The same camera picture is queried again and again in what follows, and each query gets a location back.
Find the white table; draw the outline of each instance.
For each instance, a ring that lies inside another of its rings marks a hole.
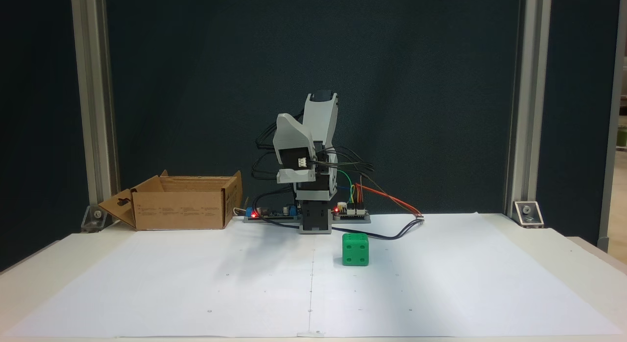
[[[627,331],[627,287],[621,286],[625,266],[593,246],[567,239],[551,229],[523,229],[499,214],[483,215],[513,243],[533,257],[571,290]],[[123,224],[95,234],[72,234],[0,275],[0,335],[55,295],[66,284],[105,257],[133,230]],[[177,338],[149,338],[151,342]],[[221,341],[222,338],[186,338]],[[60,338],[2,338],[0,341],[60,341]],[[102,339],[81,339],[100,341]],[[116,338],[136,341],[137,338]],[[302,341],[304,338],[293,338]],[[369,338],[387,341],[389,338]],[[627,335],[520,338],[403,338],[417,341],[627,341]]]

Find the green wire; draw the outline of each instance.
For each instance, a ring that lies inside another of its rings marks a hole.
[[[342,174],[344,174],[344,175],[346,176],[346,179],[349,179],[349,184],[350,184],[350,185],[349,185],[349,189],[350,189],[350,190],[349,190],[349,192],[351,193],[351,194],[350,194],[350,197],[349,197],[349,202],[351,202],[351,199],[352,199],[352,192],[353,192],[351,177],[349,177],[348,173],[347,173],[347,172],[344,172],[343,170],[338,170],[338,172],[341,172]]]

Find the metal bracket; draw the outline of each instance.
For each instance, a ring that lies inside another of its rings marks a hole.
[[[114,223],[112,215],[104,212],[97,205],[87,206],[85,215],[83,216],[83,223],[80,226],[81,233],[96,233],[107,228]]]
[[[544,228],[544,220],[537,201],[515,201],[514,220],[523,228]]]

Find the white paper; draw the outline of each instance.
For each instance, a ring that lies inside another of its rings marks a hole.
[[[356,224],[393,234],[404,215]],[[432,215],[370,265],[341,232],[233,221],[138,232],[7,336],[533,336],[620,334],[479,215]]]
[[[395,222],[408,218],[373,216],[367,230]],[[364,270],[342,265],[341,237],[317,237],[311,325],[326,337],[621,333],[480,215],[369,244]]]

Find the box flap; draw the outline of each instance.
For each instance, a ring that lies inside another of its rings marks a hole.
[[[151,177],[150,179],[138,184],[134,188],[123,190],[116,195],[113,195],[109,199],[101,202],[99,206],[110,213],[114,217],[117,217],[122,222],[129,226],[136,228],[135,218],[133,216],[133,193],[135,192],[163,192],[163,186],[159,181],[158,176]]]
[[[100,207],[114,217],[119,218],[122,222],[135,228],[135,219],[133,219],[133,204],[130,200],[131,192],[130,189],[127,189],[101,202]]]

